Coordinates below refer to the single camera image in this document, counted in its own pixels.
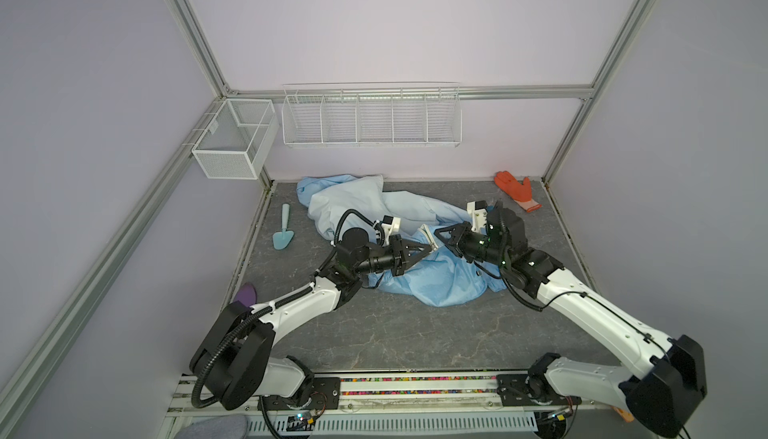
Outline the light blue jacket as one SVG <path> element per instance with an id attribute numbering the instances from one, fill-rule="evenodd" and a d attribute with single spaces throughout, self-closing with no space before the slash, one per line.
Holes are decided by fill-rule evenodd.
<path id="1" fill-rule="evenodd" d="M 349 209 L 371 221 L 385 216 L 399 218 L 402 237 L 421 243 L 427 241 L 420 231 L 423 225 L 434 232 L 470 220 L 466 211 L 449 203 L 406 191 L 386 192 L 380 175 L 304 178 L 297 184 L 296 193 L 318 233 L 329 241 L 342 214 Z M 503 291 L 504 283 L 494 277 L 497 273 L 495 265 L 488 264 L 481 271 L 441 246 L 404 275 L 370 274 L 367 285 L 386 293 L 412 296 L 428 306 L 449 307 L 473 301 L 488 290 Z"/>

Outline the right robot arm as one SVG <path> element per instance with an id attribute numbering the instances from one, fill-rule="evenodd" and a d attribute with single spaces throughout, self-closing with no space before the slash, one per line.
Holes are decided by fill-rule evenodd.
<path id="1" fill-rule="evenodd" d="M 474 210 L 470 217 L 435 230 L 435 237 L 479 269 L 495 266 L 495 278 L 520 304 L 559 312 L 619 361 L 606 366 L 547 353 L 529 368 L 524 393 L 541 404 L 556 396 L 594 400 L 630 413 L 660 437 L 686 437 L 685 424 L 707 395 L 701 345 L 634 318 L 561 261 L 531 247 L 522 219 L 501 204 Z"/>

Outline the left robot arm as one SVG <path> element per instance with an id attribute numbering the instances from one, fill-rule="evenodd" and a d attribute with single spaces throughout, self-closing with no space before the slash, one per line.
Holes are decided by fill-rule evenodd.
<path id="1" fill-rule="evenodd" d="M 190 361 L 196 377 L 191 405 L 234 410 L 252 396 L 277 396 L 292 407 L 307 406 L 315 391 L 313 372 L 293 356 L 273 356 L 274 345 L 348 303 L 369 275 L 401 276 L 437 250 L 427 226 L 420 227 L 419 236 L 412 240 L 392 234 L 378 244 L 370 242 L 365 230 L 351 228 L 334 241 L 307 285 L 252 306 L 227 305 Z"/>

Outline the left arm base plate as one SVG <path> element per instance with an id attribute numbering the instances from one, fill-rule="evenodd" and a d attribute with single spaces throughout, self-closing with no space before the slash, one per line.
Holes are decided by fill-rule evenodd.
<path id="1" fill-rule="evenodd" d="M 263 396 L 270 411 L 336 410 L 341 399 L 341 378 L 315 376 L 291 397 Z"/>

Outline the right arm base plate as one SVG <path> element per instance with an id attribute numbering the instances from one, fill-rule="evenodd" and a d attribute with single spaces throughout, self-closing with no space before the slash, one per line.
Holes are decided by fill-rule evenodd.
<path id="1" fill-rule="evenodd" d="M 559 395 L 542 378 L 531 379 L 526 373 L 496 375 L 496 393 L 504 407 L 522 406 L 576 406 L 582 403 L 578 396 Z"/>

